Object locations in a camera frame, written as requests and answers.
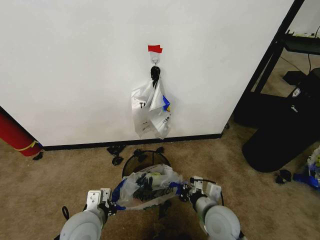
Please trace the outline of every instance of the plastic bag in trash can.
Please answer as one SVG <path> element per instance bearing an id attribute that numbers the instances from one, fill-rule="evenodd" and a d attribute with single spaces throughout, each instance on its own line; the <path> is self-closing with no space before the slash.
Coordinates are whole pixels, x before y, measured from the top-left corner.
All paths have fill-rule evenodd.
<path id="1" fill-rule="evenodd" d="M 141 210 L 157 206 L 180 194 L 183 177 L 165 164 L 147 167 L 123 177 L 112 193 L 118 210 Z"/>

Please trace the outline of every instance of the black trash can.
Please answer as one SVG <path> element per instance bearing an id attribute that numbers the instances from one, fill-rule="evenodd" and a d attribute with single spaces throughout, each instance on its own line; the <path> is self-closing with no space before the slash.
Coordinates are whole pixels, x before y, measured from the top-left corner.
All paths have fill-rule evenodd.
<path id="1" fill-rule="evenodd" d="M 279 170 L 320 137 L 320 68 L 287 97 L 286 107 L 243 145 L 247 162 L 260 172 Z"/>

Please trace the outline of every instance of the red tape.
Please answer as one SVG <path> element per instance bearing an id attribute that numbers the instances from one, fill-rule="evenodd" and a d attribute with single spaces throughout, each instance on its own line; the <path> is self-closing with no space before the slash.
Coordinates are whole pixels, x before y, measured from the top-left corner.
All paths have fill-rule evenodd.
<path id="1" fill-rule="evenodd" d="M 161 54 L 162 48 L 160 47 L 160 45 L 148 45 L 148 52 L 155 52 Z"/>

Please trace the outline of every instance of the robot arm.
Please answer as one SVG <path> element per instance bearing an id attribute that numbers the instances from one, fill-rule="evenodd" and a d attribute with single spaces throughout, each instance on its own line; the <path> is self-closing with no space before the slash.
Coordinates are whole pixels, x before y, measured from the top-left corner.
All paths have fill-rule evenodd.
<path id="1" fill-rule="evenodd" d="M 221 186 L 199 176 L 190 179 L 191 188 L 183 187 L 181 200 L 189 199 L 199 217 L 200 227 L 211 240 L 238 240 L 246 238 L 241 232 L 237 216 L 229 208 L 218 204 L 222 197 Z M 208 182 L 203 190 L 203 182 Z"/>
<path id="2" fill-rule="evenodd" d="M 185 184 L 182 187 L 179 198 L 183 202 L 191 202 L 199 217 L 200 227 L 209 235 L 209 239 L 245 240 L 237 216 L 229 208 L 218 204 L 222 196 L 221 186 L 199 176 L 192 177 L 190 182 L 191 186 Z M 203 182 L 208 182 L 205 192 Z M 90 190 L 85 210 L 67 220 L 58 239 L 99 240 L 108 216 L 116 214 L 116 206 L 111 202 L 110 188 Z"/>
<path id="3" fill-rule="evenodd" d="M 66 221 L 60 240 L 99 240 L 108 216 L 117 212 L 116 205 L 110 201 L 111 189 L 90 190 L 86 197 L 85 210 Z"/>

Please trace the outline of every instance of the white wall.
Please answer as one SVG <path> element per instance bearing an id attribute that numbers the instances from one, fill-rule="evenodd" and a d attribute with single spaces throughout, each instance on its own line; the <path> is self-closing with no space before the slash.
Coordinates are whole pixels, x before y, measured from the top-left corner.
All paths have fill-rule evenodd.
<path id="1" fill-rule="evenodd" d="M 305 0 L 293 19 L 290 33 L 314 34 L 320 26 L 320 0 Z"/>
<path id="2" fill-rule="evenodd" d="M 168 137 L 219 134 L 292 3 L 1 1 L 0 104 L 44 146 L 136 140 L 131 90 L 160 44 Z"/>

